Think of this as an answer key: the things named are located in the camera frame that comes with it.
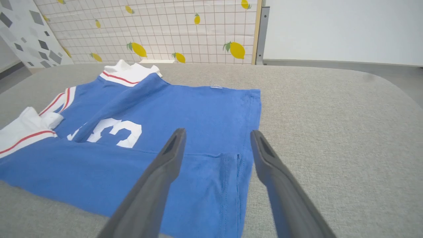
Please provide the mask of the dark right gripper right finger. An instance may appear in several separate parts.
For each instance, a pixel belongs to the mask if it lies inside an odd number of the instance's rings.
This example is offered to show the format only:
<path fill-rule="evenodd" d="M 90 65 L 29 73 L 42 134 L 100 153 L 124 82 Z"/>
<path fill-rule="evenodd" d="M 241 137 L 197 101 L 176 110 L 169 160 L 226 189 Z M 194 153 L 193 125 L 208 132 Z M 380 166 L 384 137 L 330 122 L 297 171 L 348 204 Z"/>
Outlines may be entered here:
<path fill-rule="evenodd" d="M 251 147 L 260 181 L 266 186 L 279 238 L 334 238 L 335 234 L 290 170 L 260 131 Z"/>

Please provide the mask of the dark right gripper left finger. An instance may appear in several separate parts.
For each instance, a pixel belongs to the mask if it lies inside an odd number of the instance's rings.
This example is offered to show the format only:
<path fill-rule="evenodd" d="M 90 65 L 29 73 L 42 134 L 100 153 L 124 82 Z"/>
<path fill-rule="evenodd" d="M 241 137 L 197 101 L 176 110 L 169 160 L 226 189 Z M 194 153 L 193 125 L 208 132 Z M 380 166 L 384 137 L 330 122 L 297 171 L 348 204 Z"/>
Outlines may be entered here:
<path fill-rule="evenodd" d="M 176 129 L 150 163 L 99 238 L 158 238 L 171 184 L 178 177 L 184 157 L 186 130 Z"/>

